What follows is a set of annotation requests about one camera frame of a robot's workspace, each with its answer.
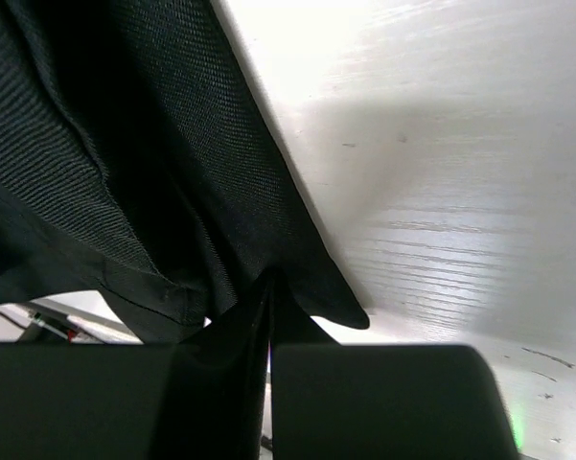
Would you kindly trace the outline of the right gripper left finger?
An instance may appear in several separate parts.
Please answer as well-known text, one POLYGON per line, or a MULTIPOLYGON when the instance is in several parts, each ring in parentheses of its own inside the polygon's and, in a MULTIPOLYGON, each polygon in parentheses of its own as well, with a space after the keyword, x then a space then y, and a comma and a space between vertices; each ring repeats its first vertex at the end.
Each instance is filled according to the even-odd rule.
POLYGON ((273 281, 177 344, 0 343, 0 459, 255 459, 273 281))

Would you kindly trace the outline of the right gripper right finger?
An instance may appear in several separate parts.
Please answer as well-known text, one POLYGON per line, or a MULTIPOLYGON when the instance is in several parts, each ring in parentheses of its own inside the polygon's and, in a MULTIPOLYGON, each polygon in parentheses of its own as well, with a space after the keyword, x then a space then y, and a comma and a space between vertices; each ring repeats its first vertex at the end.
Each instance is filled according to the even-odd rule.
POLYGON ((270 300, 278 459, 516 459, 485 359, 467 345, 342 345, 277 283, 270 300))

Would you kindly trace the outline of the black pleated skirt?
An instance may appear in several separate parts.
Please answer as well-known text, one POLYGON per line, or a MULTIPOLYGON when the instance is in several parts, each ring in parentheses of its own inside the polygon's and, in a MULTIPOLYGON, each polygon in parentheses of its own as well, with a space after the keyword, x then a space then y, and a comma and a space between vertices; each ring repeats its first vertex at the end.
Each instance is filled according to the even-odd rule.
POLYGON ((0 1, 0 304, 99 292, 177 342, 278 271, 365 329, 207 1, 0 1))

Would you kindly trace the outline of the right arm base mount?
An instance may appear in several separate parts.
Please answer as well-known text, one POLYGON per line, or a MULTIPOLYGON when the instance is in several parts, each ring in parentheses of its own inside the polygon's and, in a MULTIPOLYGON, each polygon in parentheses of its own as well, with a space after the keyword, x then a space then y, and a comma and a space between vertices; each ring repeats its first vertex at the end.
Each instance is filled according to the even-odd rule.
POLYGON ((73 315, 0 306, 0 342, 141 344, 134 334, 73 315))

